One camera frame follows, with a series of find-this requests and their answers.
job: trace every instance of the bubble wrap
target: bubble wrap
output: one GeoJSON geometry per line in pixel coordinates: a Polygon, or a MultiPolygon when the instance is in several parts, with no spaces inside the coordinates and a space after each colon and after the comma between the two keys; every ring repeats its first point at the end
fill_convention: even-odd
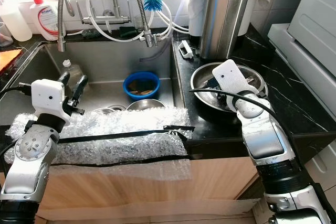
{"type": "MultiPolygon", "coordinates": [[[[18,115],[6,135],[14,139],[23,135],[29,119],[34,119],[34,115],[18,115]]],[[[187,109],[153,108],[144,111],[117,111],[106,115],[96,112],[88,112],[84,116],[74,114],[71,117],[70,126],[64,127],[60,138],[162,130],[165,125],[189,126],[187,109]]],[[[181,131],[181,133],[191,137],[190,131],[181,131]]],[[[170,155],[184,156],[187,152],[178,136],[162,133],[59,144],[58,154],[53,163],[102,165],[170,155]]],[[[13,160],[14,151],[11,149],[5,154],[5,161],[12,163],[13,160]]]]}
{"type": "Polygon", "coordinates": [[[52,175],[103,173],[105,175],[129,176],[151,180],[186,180],[191,179],[189,159],[160,161],[149,164],[127,164],[112,167],[80,167],[58,165],[50,168],[52,175]]]}

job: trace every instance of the black countertop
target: black countertop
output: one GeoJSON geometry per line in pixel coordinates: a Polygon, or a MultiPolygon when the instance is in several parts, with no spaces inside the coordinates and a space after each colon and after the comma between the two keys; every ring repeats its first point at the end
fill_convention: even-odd
{"type": "MultiPolygon", "coordinates": [[[[241,124],[235,113],[215,110],[203,104],[194,94],[189,93],[192,73],[208,62],[200,60],[198,56],[192,60],[183,59],[177,48],[182,39],[188,40],[188,36],[174,35],[173,47],[185,105],[191,123],[195,126],[193,137],[186,145],[188,153],[193,158],[247,156],[243,145],[241,124]]],[[[81,36],[72,36],[68,40],[83,39],[81,36]]],[[[9,48],[0,48],[0,51],[23,49],[23,54],[13,63],[13,66],[0,76],[0,89],[41,41],[44,41],[41,35],[33,35],[29,41],[16,41],[9,48]]],[[[311,159],[336,138],[336,122],[275,53],[271,44],[262,39],[252,26],[238,41],[232,59],[237,64],[248,66],[263,76],[269,89],[269,100],[276,113],[294,134],[304,161],[311,159]]],[[[2,127],[0,130],[2,138],[6,128],[2,127]]]]}

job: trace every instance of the label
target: label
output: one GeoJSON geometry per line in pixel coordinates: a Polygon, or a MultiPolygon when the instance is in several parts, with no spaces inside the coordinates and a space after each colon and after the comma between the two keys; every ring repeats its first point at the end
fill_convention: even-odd
{"type": "Polygon", "coordinates": [[[50,6],[40,10],[38,13],[38,21],[47,33],[54,36],[58,35],[57,13],[55,13],[50,6]]]}

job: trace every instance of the soap bottle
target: soap bottle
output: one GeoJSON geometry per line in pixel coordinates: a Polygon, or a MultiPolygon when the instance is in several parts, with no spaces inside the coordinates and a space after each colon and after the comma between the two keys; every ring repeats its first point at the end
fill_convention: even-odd
{"type": "Polygon", "coordinates": [[[18,41],[27,41],[33,34],[19,8],[8,0],[0,0],[0,17],[18,41]]]}
{"type": "Polygon", "coordinates": [[[79,81],[83,75],[82,70],[76,64],[71,64],[70,60],[63,61],[63,72],[68,71],[70,73],[70,79],[68,81],[68,86],[71,90],[76,86],[76,83],[79,81]]]}
{"type": "Polygon", "coordinates": [[[48,1],[34,0],[34,4],[30,6],[30,14],[38,31],[47,40],[57,40],[57,9],[48,1]]]}

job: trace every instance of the kitchen sink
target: kitchen sink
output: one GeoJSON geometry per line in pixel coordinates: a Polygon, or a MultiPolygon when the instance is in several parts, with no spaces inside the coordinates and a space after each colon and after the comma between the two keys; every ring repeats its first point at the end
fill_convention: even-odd
{"type": "MultiPolygon", "coordinates": [[[[128,75],[137,71],[151,71],[159,76],[161,86],[155,99],[166,106],[184,106],[174,52],[168,40],[154,48],[147,48],[139,41],[68,42],[66,52],[59,52],[57,44],[42,42],[7,87],[37,79],[57,80],[66,59],[78,64],[89,78],[88,88],[78,106],[81,109],[92,111],[113,105],[130,105],[133,101],[124,93],[122,84],[128,75]]],[[[34,111],[30,97],[16,91],[8,92],[0,100],[0,125],[10,125],[17,114],[34,111]]]]}

